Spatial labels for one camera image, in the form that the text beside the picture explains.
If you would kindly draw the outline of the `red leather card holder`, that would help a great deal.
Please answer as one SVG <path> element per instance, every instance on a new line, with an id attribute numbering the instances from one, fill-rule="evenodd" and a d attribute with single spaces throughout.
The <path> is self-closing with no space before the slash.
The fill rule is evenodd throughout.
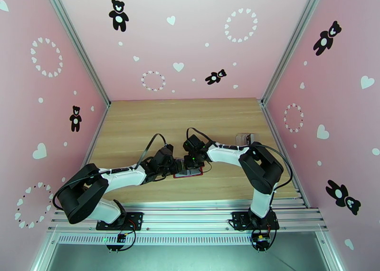
<path id="1" fill-rule="evenodd" d="M 202 167 L 199 167 L 199 169 L 190 169 L 186 170 L 184 167 L 184 159 L 182 160 L 182 169 L 179 175 L 173 176 L 173 178 L 190 178 L 190 177 L 196 177 L 203 175 L 203 169 Z"/>

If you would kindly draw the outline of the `perforated metal strip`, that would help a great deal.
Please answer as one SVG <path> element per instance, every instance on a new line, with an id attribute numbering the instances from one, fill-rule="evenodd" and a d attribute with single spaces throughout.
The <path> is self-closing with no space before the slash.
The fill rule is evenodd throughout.
<path id="1" fill-rule="evenodd" d="M 60 244 L 117 245 L 249 245 L 250 235 L 235 234 L 133 234 L 119 239 L 117 234 L 79 234 L 66 233 L 58 236 Z"/>

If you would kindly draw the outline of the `black teddy bear sticker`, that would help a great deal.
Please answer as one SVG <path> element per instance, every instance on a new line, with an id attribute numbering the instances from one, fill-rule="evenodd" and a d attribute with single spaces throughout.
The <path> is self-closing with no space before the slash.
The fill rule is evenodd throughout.
<path id="1" fill-rule="evenodd" d="M 345 199 L 349 195 L 347 187 L 344 184 L 339 186 L 332 180 L 328 180 L 327 184 L 328 186 L 325 187 L 327 194 L 335 199 L 335 204 L 337 206 L 345 207 Z"/>
<path id="2" fill-rule="evenodd" d="M 351 196 L 345 198 L 345 204 L 347 208 L 352 212 L 353 215 L 357 215 L 359 208 L 361 207 L 361 202 Z"/>
<path id="3" fill-rule="evenodd" d="M 342 28 L 338 21 L 334 21 L 328 30 L 324 30 L 320 33 L 319 39 L 313 46 L 316 56 L 320 56 L 326 49 L 330 49 L 333 45 L 334 38 L 340 34 Z"/>
<path id="4" fill-rule="evenodd" d="M 69 117 L 69 120 L 71 121 L 71 131 L 79 132 L 80 123 L 82 121 L 82 118 L 80 116 L 80 107 L 73 105 L 72 109 L 73 113 Z"/>

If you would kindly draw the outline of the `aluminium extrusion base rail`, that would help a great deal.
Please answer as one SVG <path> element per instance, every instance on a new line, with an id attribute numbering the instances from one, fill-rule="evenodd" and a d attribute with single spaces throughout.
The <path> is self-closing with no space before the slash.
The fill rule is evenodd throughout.
<path id="1" fill-rule="evenodd" d="M 247 211 L 249 200 L 181 201 L 124 204 L 127 212 L 142 212 L 141 233 L 231 233 L 232 212 Z M 327 231 L 317 208 L 301 198 L 274 199 L 272 208 L 281 232 Z"/>

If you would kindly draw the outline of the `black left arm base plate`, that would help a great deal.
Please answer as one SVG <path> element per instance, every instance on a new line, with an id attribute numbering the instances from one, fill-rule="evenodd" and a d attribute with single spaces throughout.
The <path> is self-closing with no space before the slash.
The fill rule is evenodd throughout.
<path id="1" fill-rule="evenodd" d="M 122 213 L 113 223 L 98 221 L 95 229 L 98 231 L 140 231 L 143 223 L 143 212 Z"/>

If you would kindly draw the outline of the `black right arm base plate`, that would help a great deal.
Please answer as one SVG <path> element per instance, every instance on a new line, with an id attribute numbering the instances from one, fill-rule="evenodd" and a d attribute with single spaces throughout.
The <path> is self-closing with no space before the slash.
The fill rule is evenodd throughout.
<path id="1" fill-rule="evenodd" d="M 252 212 L 232 212 L 232 218 L 228 220 L 236 231 L 246 230 L 279 230 L 280 226 L 276 213 L 269 210 L 264 218 L 260 218 Z"/>

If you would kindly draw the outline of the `aluminium frame post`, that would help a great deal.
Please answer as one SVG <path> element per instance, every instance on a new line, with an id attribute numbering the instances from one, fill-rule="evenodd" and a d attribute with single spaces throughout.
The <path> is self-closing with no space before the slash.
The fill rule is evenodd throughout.
<path id="1" fill-rule="evenodd" d="M 93 64 L 90 61 L 90 58 L 84 48 L 84 45 L 68 15 L 68 12 L 62 2 L 62 0 L 49 0 L 55 13 L 57 14 L 63 28 L 65 29 L 68 37 L 71 40 L 71 43 L 76 50 L 79 58 L 82 61 L 82 64 L 84 65 L 87 73 L 89 74 L 89 77 L 91 78 L 95 88 L 103 98 L 103 101 L 106 105 L 106 108 L 110 108 L 111 106 L 111 100 L 109 96 L 106 94 L 106 91 L 104 89 L 104 86 L 102 85 L 98 74 L 96 73 L 96 70 L 94 69 Z"/>
<path id="2" fill-rule="evenodd" d="M 275 68 L 273 75 L 269 81 L 269 84 L 258 100 L 261 107 L 266 108 L 269 103 L 270 97 L 272 96 L 276 86 L 278 85 L 286 67 L 292 58 L 294 51 L 297 48 L 299 41 L 301 40 L 303 33 L 305 32 L 307 25 L 318 5 L 320 0 L 307 0 L 306 4 L 301 12 L 298 22 L 290 36 L 289 42 L 279 60 L 277 67 Z"/>

